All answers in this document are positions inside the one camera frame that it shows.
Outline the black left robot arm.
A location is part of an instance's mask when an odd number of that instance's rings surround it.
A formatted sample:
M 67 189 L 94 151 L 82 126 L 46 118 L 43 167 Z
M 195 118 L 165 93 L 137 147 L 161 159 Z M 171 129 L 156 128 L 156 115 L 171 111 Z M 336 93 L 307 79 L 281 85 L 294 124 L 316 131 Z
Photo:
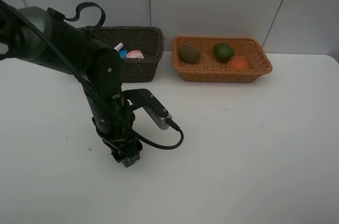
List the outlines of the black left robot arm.
M 70 24 L 49 8 L 16 9 L 1 2 L 1 59 L 22 61 L 73 75 L 82 85 L 97 134 L 125 167 L 140 158 L 142 144 L 132 130 L 135 115 L 122 91 L 123 60 L 88 29 Z

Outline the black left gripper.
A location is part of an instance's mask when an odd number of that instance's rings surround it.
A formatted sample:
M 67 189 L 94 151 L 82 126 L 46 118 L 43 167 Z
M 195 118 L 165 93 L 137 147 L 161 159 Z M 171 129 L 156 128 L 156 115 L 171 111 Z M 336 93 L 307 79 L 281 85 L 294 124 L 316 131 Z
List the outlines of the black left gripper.
M 130 167 L 140 159 L 142 144 L 125 128 L 99 110 L 92 110 L 92 121 L 103 143 L 111 149 L 111 155 L 117 163 Z

